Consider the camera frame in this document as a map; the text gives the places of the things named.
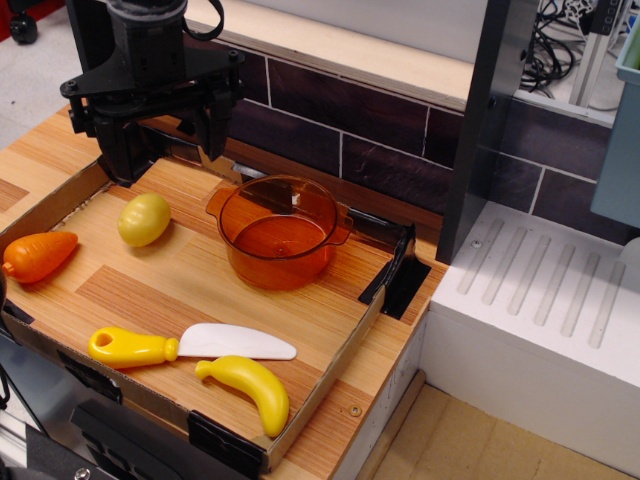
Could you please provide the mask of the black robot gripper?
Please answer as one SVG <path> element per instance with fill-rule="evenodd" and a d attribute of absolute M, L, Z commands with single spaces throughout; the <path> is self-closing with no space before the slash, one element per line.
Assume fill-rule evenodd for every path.
<path fill-rule="evenodd" d="M 209 46 L 225 26 L 221 2 L 211 6 L 217 23 L 199 31 L 185 1 L 68 2 L 82 72 L 60 93 L 73 124 L 96 125 L 99 164 L 115 183 L 130 187 L 155 162 L 138 120 L 186 111 L 207 158 L 224 152 L 244 57 Z"/>

